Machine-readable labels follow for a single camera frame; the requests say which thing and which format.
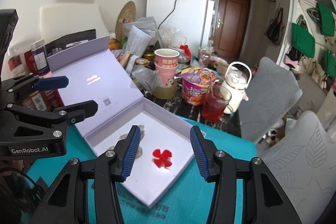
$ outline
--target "green bag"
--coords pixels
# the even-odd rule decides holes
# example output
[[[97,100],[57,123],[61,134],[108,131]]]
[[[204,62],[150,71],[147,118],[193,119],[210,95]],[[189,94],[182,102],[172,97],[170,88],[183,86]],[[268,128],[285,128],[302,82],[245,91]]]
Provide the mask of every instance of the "green bag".
[[[292,23],[292,47],[301,52],[305,57],[313,58],[315,55],[315,38],[307,29],[298,24]]]
[[[330,51],[324,51],[324,63],[323,63],[323,70],[327,75],[331,78],[336,77],[336,64],[335,64],[335,57]]]
[[[318,2],[317,7],[309,8],[307,13],[320,26],[322,35],[326,37],[335,36],[335,20],[332,11],[327,6]]]

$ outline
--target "teal tablecloth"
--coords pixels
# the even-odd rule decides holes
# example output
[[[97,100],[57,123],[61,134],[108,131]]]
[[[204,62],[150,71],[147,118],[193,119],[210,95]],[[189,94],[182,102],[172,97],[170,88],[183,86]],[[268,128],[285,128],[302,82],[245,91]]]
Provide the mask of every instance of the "teal tablecloth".
[[[256,156],[255,145],[249,141],[237,138],[233,135],[205,126],[198,122],[184,119],[192,125],[197,125],[207,133],[206,138],[211,139],[218,149],[222,149],[231,156],[250,160]],[[42,177],[50,185],[67,161],[73,157],[81,161],[95,158],[84,139],[80,136],[75,126],[68,131],[68,153],[62,157],[40,159],[30,168],[28,175],[37,180]],[[95,224],[94,196],[89,185],[89,218],[90,223]],[[178,180],[167,193],[151,209],[140,203],[130,194],[122,184],[117,184],[119,202],[125,224],[128,223],[206,223],[210,203],[213,194],[214,183],[206,183],[200,176],[196,160],[193,159]],[[241,223],[242,215],[242,182],[237,181],[237,205],[235,223]]]

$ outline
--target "door handle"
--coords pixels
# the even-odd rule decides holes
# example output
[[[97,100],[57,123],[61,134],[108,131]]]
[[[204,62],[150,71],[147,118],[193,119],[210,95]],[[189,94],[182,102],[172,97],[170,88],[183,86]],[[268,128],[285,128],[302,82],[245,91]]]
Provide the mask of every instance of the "door handle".
[[[219,26],[220,26],[221,24],[223,24],[223,22],[221,22],[221,20],[218,19],[217,28],[219,28]]]

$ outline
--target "white bottle handle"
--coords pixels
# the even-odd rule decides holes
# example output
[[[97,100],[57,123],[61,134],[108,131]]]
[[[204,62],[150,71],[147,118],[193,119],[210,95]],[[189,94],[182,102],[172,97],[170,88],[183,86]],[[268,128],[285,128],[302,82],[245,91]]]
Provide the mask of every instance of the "white bottle handle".
[[[247,81],[247,84],[246,84],[246,88],[247,88],[247,86],[249,85],[249,83],[250,83],[250,81],[251,81],[251,78],[252,78],[252,72],[251,72],[250,68],[249,68],[247,65],[245,65],[244,63],[242,63],[242,62],[238,62],[238,61],[232,62],[232,63],[229,65],[229,67],[227,67],[227,70],[226,70],[226,73],[225,73],[224,78],[226,77],[227,73],[229,72],[231,66],[236,65],[236,64],[240,64],[240,65],[242,65],[243,67],[247,68],[247,70],[249,71],[250,77],[249,77],[249,79],[248,79],[248,81]]]

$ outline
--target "black bag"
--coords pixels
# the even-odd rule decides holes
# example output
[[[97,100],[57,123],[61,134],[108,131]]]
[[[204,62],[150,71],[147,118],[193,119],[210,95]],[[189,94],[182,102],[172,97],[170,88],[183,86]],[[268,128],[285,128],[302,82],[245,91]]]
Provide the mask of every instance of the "black bag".
[[[277,17],[270,24],[270,26],[268,27],[266,31],[266,36],[268,37],[268,39],[277,46],[281,44],[279,35],[280,35],[281,24],[282,24],[282,12],[283,12],[283,8],[281,7],[279,9]]]

